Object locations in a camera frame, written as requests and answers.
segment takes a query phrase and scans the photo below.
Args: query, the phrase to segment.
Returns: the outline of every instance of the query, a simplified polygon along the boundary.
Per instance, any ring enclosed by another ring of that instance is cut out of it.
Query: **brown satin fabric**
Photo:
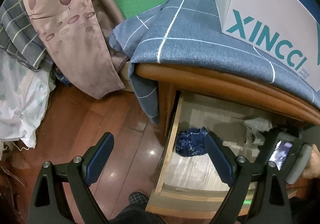
[[[23,3],[50,56],[71,83],[97,99],[124,88],[91,0]]]
[[[114,0],[91,0],[91,1],[98,19],[99,26],[103,34],[103,37],[108,46],[113,66],[115,67],[115,70],[119,72],[129,58],[120,52],[114,51],[108,45],[108,42],[109,42],[110,33],[118,24],[124,21],[124,17]]]

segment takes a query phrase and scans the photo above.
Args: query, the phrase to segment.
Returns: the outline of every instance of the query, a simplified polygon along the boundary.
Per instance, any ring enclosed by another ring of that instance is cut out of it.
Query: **open drawer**
[[[259,151],[246,145],[245,119],[262,117],[273,125],[285,124],[286,117],[229,101],[181,92],[173,111],[167,147],[164,151],[158,180],[146,211],[182,218],[211,219],[220,207],[229,187],[221,182],[208,154],[182,157],[175,153],[180,131],[190,127],[206,127],[224,140],[236,155],[254,161]],[[255,185],[249,187],[240,215],[248,212]]]

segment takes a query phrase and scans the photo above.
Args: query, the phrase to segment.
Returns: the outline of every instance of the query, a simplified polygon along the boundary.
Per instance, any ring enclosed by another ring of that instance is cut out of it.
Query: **silver bolt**
[[[75,158],[73,158],[73,162],[78,163],[81,162],[82,158],[81,156],[76,156]]]
[[[51,162],[46,161],[46,162],[43,163],[43,167],[44,168],[48,168],[50,166],[50,164],[51,164]]]
[[[272,168],[276,167],[276,163],[275,163],[274,161],[269,161],[268,164],[269,164],[269,166],[272,167]]]
[[[245,162],[245,157],[240,155],[237,157],[238,162]]]

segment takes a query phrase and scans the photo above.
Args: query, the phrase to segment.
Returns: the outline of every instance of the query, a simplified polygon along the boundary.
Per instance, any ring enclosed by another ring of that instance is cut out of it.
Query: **blue gripper pad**
[[[221,181],[231,187],[236,175],[236,156],[222,142],[223,140],[217,137],[216,134],[209,132],[204,139],[204,146]]]
[[[90,186],[97,182],[99,176],[113,150],[115,140],[111,133],[104,133],[95,146],[90,147],[83,156],[82,175]]]

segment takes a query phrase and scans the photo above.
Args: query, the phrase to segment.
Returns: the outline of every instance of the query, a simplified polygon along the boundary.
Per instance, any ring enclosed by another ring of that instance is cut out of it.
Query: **white crumpled cloth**
[[[36,146],[36,129],[55,88],[50,70],[43,63],[33,72],[0,51],[0,141],[21,139],[30,148]]]

